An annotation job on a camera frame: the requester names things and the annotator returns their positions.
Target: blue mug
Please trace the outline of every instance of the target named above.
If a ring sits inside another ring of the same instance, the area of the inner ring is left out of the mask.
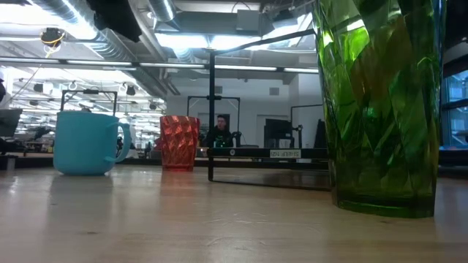
[[[118,127],[124,146],[116,158]],[[101,175],[127,156],[132,138],[129,124],[114,116],[79,111],[57,113],[53,166],[66,175]]]

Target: table surface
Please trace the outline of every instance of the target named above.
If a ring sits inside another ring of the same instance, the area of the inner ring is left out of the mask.
[[[330,192],[210,183],[206,174],[3,172],[1,262],[468,262],[465,180],[438,181],[434,218],[402,219],[339,209]]]

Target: man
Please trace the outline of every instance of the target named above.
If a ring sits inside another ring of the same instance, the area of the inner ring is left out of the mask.
[[[233,139],[227,128],[226,117],[218,115],[218,124],[210,129],[205,138],[206,147],[229,148],[233,147]]]

